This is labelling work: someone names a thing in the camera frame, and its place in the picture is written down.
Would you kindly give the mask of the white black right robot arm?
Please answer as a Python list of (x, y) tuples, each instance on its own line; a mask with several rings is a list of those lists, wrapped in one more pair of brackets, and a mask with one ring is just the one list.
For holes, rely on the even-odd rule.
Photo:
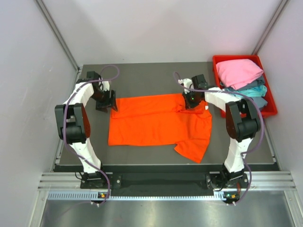
[(243, 160), (249, 145), (261, 128), (258, 108), (248, 98), (208, 85), (203, 74), (177, 81), (184, 89), (182, 96), (186, 109), (193, 109), (205, 101), (225, 112), (230, 145), (221, 182), (226, 187), (234, 186), (239, 179), (237, 173), (244, 169)]

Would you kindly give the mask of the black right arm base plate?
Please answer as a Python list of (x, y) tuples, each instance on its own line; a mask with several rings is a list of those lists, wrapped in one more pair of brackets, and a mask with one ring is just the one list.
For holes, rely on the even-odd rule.
[(207, 187), (213, 191), (225, 189), (242, 189), (248, 186), (248, 177), (242, 172), (229, 173), (220, 171), (218, 173), (207, 173), (205, 175)]

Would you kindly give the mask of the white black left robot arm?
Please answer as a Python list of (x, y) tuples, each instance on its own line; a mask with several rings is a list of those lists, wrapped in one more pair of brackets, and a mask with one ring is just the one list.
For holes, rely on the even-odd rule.
[(95, 71), (89, 71), (85, 79), (79, 79), (69, 99), (57, 105), (54, 111), (59, 138), (78, 156), (84, 173), (93, 174), (91, 182), (100, 188), (106, 185), (107, 175), (99, 171), (102, 163), (89, 139), (91, 127), (85, 107), (90, 98), (96, 101), (98, 111), (106, 113), (109, 108), (118, 111), (116, 92), (110, 89), (110, 82)]

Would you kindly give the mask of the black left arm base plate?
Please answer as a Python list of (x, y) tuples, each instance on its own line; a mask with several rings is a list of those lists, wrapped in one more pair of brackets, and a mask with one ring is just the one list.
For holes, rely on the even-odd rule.
[[(122, 183), (122, 175), (121, 174), (106, 174), (109, 183), (110, 189), (119, 189)], [(107, 189), (108, 183), (107, 179), (100, 173), (84, 173), (81, 175), (81, 189)]]

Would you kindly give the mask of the orange t-shirt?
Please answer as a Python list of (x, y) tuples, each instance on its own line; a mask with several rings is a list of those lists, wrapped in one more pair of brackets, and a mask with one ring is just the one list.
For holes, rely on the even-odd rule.
[(109, 120), (110, 146), (175, 145), (174, 150), (200, 163), (210, 143), (212, 115), (202, 101), (186, 109), (181, 94), (117, 99)]

